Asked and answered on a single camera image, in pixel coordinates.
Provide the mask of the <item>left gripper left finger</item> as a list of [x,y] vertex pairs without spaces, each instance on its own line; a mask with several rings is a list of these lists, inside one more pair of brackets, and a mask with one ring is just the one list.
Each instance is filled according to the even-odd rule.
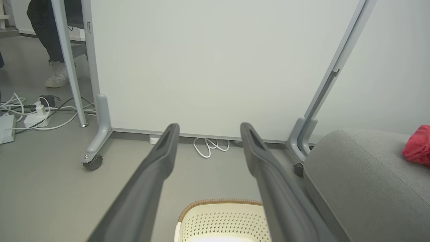
[[89,242],[149,242],[164,181],[172,173],[180,126],[170,124],[138,166],[103,218]]

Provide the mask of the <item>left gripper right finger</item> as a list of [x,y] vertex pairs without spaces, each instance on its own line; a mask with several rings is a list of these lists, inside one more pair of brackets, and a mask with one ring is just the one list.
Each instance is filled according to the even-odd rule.
[[272,240],[336,242],[318,210],[251,124],[241,123],[241,139],[247,167],[258,184]]

